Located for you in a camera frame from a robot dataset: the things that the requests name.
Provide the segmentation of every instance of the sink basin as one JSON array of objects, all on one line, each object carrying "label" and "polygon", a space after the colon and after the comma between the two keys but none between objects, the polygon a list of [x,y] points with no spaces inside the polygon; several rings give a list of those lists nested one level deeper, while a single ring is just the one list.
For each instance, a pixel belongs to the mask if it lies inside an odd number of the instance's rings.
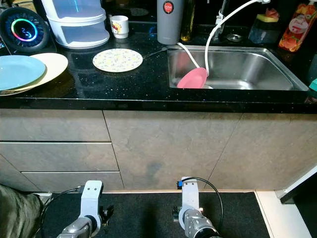
[{"label": "sink basin", "polygon": [[[205,67],[205,46],[187,46],[200,67]],[[169,47],[169,86],[176,88],[194,64],[178,46]],[[307,91],[286,66],[265,48],[209,47],[210,76],[203,88]]]}]

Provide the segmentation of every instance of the blue plate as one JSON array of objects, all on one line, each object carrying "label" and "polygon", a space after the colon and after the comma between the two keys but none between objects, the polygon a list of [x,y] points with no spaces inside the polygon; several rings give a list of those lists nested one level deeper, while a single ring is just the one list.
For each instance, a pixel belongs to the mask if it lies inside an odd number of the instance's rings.
[{"label": "blue plate", "polygon": [[24,86],[41,77],[46,66],[29,56],[0,57],[0,90]]}]

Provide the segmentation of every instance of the black granite countertop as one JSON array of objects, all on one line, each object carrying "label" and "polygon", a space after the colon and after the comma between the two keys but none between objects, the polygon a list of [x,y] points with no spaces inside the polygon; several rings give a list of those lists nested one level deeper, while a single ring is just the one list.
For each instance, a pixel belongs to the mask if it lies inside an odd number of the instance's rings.
[{"label": "black granite countertop", "polygon": [[[136,31],[132,28],[127,39],[111,36],[106,44],[91,50],[58,48],[69,60],[67,70],[47,84],[0,97],[0,108],[317,113],[317,93],[313,91],[170,88],[166,52],[145,59],[137,69],[125,73],[103,72],[93,66],[94,55],[103,50],[127,48],[144,56],[162,48],[152,31]],[[207,37],[201,34],[189,44],[204,45]],[[242,44],[254,47],[248,42]],[[235,43],[220,45],[235,46]],[[306,85],[310,83],[308,75],[316,51],[304,46],[296,54],[276,47],[269,49]]]}]

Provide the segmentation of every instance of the oil bottle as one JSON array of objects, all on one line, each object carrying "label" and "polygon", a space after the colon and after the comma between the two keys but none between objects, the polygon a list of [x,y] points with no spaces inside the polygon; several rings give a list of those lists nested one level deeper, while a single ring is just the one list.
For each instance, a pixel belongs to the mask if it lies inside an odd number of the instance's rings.
[{"label": "oil bottle", "polygon": [[192,39],[195,6],[195,0],[185,0],[182,28],[180,31],[180,39],[184,42]]}]

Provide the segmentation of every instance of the sponge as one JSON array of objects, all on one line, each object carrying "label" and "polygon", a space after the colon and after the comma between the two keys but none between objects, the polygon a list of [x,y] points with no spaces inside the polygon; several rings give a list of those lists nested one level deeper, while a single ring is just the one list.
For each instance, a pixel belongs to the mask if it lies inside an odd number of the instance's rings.
[{"label": "sponge", "polygon": [[257,19],[262,22],[278,22],[278,18],[269,17],[269,16],[266,16],[265,14],[258,14]]},{"label": "sponge", "polygon": [[314,91],[317,91],[317,79],[313,80],[309,87]]}]

